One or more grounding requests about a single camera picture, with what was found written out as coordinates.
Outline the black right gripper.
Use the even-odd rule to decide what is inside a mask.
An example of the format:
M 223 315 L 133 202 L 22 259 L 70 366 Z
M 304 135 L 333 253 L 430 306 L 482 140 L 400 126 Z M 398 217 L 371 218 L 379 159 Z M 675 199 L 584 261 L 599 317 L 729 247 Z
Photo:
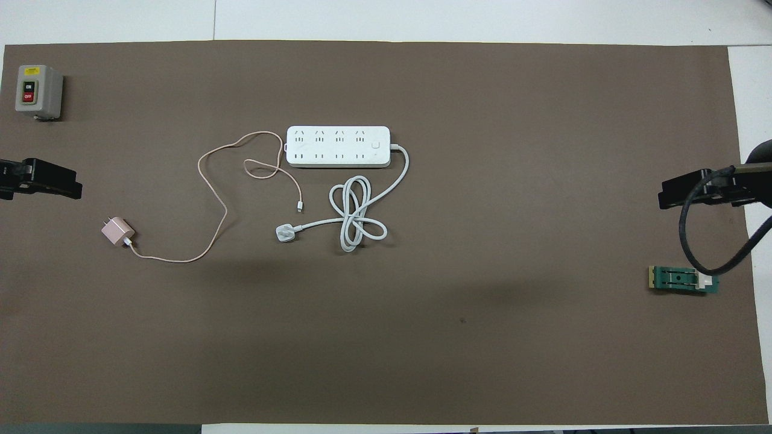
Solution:
M 704 170 L 696 170 L 663 181 L 662 190 L 658 193 L 659 209 L 667 210 L 683 206 L 693 187 L 704 177 Z M 755 203 L 755 195 L 749 187 L 748 177 L 749 175 L 744 173 L 714 176 L 702 187 L 700 204 L 710 206 L 730 204 L 733 207 L 739 207 Z

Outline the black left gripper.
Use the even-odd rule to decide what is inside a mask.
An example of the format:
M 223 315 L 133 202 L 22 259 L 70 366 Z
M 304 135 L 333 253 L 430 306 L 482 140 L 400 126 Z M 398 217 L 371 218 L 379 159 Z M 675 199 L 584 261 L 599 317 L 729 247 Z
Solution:
M 31 185 L 34 168 L 36 183 Z M 83 185 L 77 182 L 76 176 L 74 170 L 42 159 L 24 159 L 21 162 L 2 159 L 1 200 L 12 200 L 16 193 L 42 193 L 80 200 Z

